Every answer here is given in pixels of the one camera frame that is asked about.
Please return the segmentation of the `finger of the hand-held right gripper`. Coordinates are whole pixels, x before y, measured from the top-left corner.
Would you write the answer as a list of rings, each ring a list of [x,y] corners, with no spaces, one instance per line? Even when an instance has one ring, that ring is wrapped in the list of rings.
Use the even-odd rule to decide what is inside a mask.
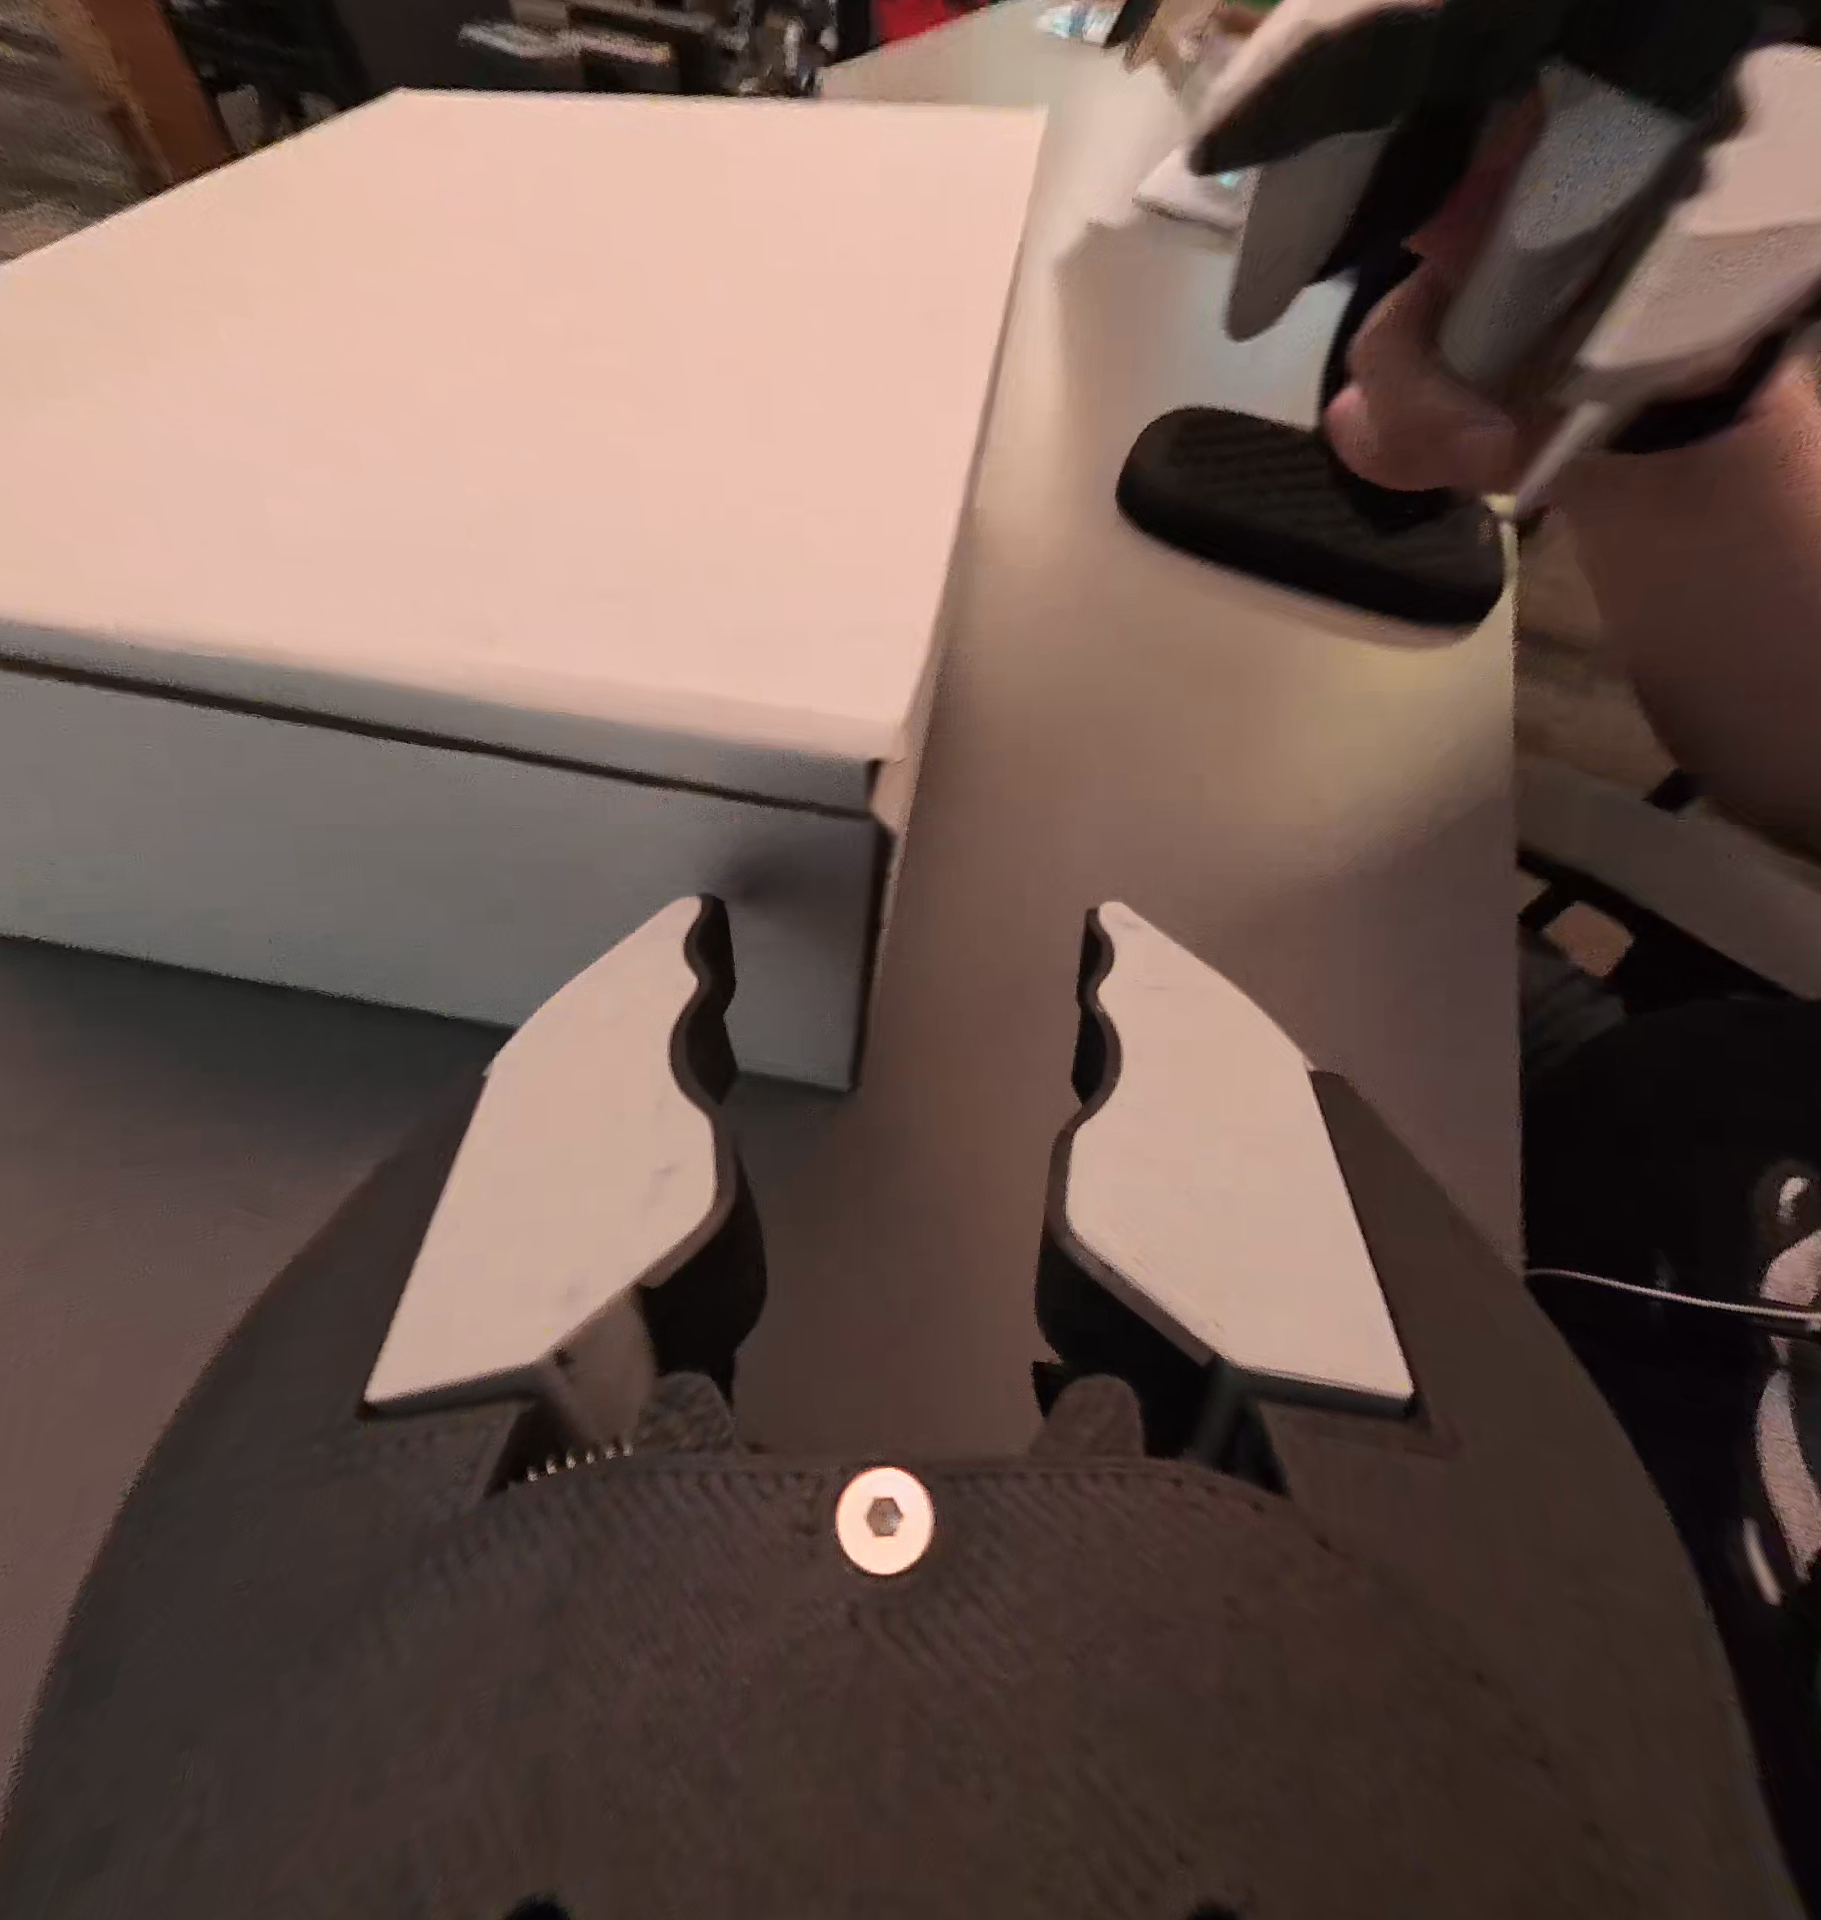
[[[1486,105],[1547,48],[1540,1],[1284,1],[1191,107],[1191,169],[1236,174],[1429,107]]]
[[[1229,339],[1251,343],[1309,286],[1404,241],[1377,191],[1384,150],[1299,150],[1249,169],[1249,205],[1229,291]]]

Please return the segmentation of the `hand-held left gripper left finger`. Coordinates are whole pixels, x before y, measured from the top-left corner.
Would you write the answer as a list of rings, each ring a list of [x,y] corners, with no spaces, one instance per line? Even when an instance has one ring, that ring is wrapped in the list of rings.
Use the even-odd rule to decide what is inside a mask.
[[[721,900],[654,912],[492,1059],[362,1390],[368,1412],[526,1398],[638,1418],[661,1380],[733,1404],[766,1303],[724,1112]]]

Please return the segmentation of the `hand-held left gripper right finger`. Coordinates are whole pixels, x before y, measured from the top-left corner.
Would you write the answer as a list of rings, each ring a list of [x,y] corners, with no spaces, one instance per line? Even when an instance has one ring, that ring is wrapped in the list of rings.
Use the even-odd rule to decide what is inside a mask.
[[[1269,1406],[1413,1413],[1314,1066],[1116,900],[1083,919],[1070,1089],[1035,1291],[1059,1380],[1122,1380],[1150,1452],[1236,1452]]]

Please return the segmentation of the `white cardboard mailer box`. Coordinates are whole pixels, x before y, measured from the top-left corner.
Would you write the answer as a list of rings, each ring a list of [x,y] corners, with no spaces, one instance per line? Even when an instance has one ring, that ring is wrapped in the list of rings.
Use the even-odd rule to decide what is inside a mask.
[[[0,935],[845,1091],[1043,110],[413,91],[0,266]]]

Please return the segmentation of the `person's right forearm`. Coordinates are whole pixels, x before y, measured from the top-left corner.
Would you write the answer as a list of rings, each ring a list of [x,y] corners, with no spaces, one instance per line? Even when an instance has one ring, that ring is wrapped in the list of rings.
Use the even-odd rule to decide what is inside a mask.
[[[1551,494],[1653,734],[1717,809],[1821,864],[1821,377],[1726,431],[1591,452]]]

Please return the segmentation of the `person's right hand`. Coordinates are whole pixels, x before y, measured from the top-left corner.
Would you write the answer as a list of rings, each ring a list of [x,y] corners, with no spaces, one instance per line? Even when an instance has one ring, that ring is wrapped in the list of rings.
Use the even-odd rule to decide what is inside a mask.
[[[1525,462],[1525,431],[1442,364],[1438,329],[1452,291],[1447,273],[1423,263],[1377,300],[1323,405],[1323,438],[1384,491],[1503,496]]]

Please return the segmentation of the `person's printed black shirt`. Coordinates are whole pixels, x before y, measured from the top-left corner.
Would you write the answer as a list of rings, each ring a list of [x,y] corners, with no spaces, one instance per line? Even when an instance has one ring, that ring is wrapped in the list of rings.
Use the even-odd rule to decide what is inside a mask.
[[[1821,1915],[1821,1000],[1622,1019],[1521,1138],[1530,1290],[1684,1543]]]

